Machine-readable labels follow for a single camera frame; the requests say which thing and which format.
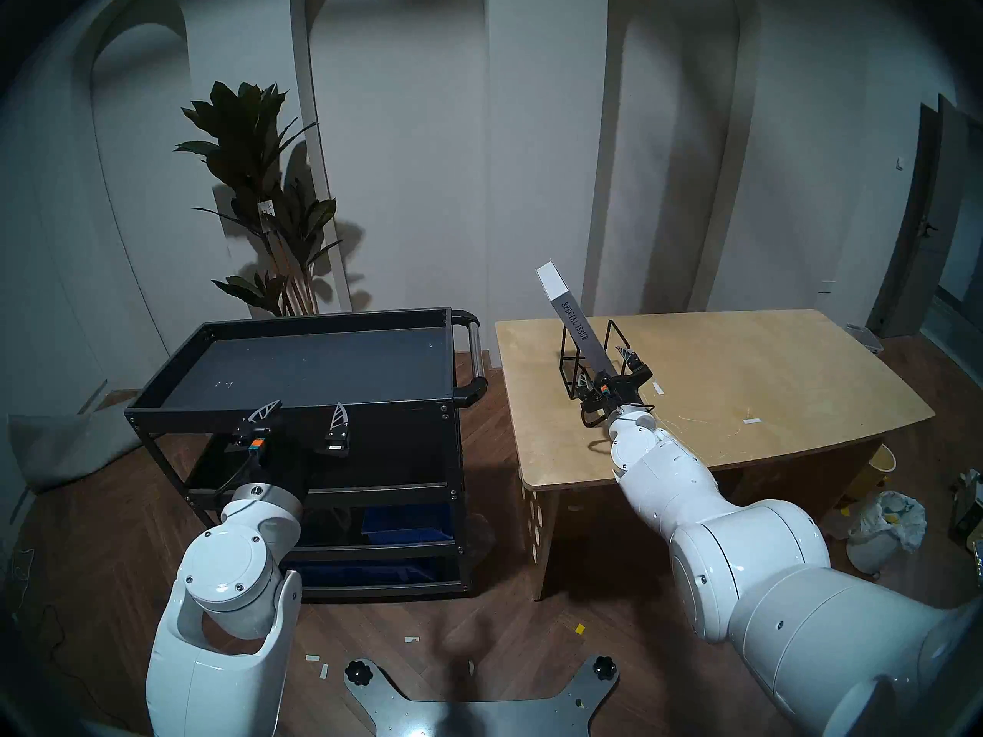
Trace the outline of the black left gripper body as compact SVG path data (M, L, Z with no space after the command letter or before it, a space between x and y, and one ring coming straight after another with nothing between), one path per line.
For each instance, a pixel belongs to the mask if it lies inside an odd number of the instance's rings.
M247 447L244 483L273 486L306 498L319 481L324 455L293 440L254 440Z

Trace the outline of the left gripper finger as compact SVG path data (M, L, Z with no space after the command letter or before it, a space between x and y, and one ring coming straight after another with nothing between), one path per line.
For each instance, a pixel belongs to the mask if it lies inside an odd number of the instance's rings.
M233 445L249 446L256 438L269 435L278 421L281 406L280 400L274 400L251 411L233 432Z
M350 450L351 430L348 412L342 403L337 403L331 421L323 437L323 454L333 457L347 457Z

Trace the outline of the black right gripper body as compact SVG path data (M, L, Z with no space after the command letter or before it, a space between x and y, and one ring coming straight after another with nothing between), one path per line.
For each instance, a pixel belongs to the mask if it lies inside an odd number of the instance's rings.
M644 404L637 386L623 378L602 378L594 381L597 403L581 403L581 423L584 428L597 428L618 419L625 412L652 412Z

